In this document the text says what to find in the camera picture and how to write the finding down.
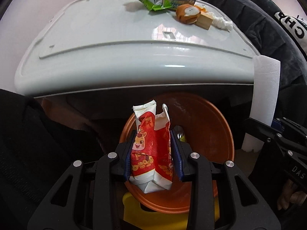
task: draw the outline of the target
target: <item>orange bowl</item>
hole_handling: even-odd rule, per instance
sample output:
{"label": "orange bowl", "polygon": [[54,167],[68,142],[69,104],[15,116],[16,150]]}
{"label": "orange bowl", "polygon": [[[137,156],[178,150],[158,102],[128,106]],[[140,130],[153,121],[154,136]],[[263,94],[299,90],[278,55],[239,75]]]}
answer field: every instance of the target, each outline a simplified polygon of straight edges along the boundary
{"label": "orange bowl", "polygon": [[[216,163],[234,160],[234,144],[228,123],[221,112],[209,101],[195,94],[169,93],[156,96],[157,112],[162,112],[162,104],[168,107],[171,129],[175,125],[183,127],[186,141],[193,151]],[[135,116],[128,119],[120,143],[128,140],[136,129]],[[191,183],[180,182],[174,173],[171,190],[144,194],[137,186],[126,182],[129,192],[146,207],[166,213],[187,213],[190,207]],[[213,193],[217,196],[216,182]]]}

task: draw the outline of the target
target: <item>blue gripper pad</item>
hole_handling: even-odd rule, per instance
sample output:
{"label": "blue gripper pad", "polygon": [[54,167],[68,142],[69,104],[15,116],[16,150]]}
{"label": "blue gripper pad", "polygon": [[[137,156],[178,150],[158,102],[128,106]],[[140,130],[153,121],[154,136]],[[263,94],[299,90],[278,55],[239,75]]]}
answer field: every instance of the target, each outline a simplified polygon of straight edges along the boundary
{"label": "blue gripper pad", "polygon": [[284,131],[284,129],[282,128],[281,122],[277,121],[276,119],[273,119],[271,127],[281,132]]}
{"label": "blue gripper pad", "polygon": [[173,131],[170,132],[171,137],[171,152],[172,152],[172,158],[174,163],[174,170],[176,172],[176,175],[178,176],[179,180],[182,181],[184,177],[183,168],[182,168],[182,158],[178,149],[178,145],[176,143],[176,135],[173,133]]}
{"label": "blue gripper pad", "polygon": [[117,175],[121,181],[128,181],[130,177],[130,154],[135,140],[136,130],[132,131],[129,140],[118,144],[115,152],[118,153],[120,159],[117,164],[111,168],[111,172]]}

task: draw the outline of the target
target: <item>red paper packet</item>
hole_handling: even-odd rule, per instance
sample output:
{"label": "red paper packet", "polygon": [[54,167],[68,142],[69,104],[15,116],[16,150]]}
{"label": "red paper packet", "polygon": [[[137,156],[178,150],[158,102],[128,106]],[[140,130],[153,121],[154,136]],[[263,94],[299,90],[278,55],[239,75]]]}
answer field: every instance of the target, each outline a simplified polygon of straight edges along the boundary
{"label": "red paper packet", "polygon": [[134,107],[138,132],[130,156],[130,182],[144,193],[170,189],[172,185],[167,106],[163,105],[163,113],[156,116],[155,110],[154,100]]}

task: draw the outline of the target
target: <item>white plastic lid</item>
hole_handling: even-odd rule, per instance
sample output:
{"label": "white plastic lid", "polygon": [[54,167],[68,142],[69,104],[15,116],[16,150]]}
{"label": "white plastic lid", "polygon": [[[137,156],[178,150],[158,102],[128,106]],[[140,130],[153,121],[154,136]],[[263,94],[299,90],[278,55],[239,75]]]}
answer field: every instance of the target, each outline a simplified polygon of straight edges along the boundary
{"label": "white plastic lid", "polygon": [[[212,5],[197,1],[229,20]],[[228,32],[178,22],[138,0],[77,0],[32,42],[15,75],[17,92],[42,96],[118,87],[252,84],[259,53]]]}

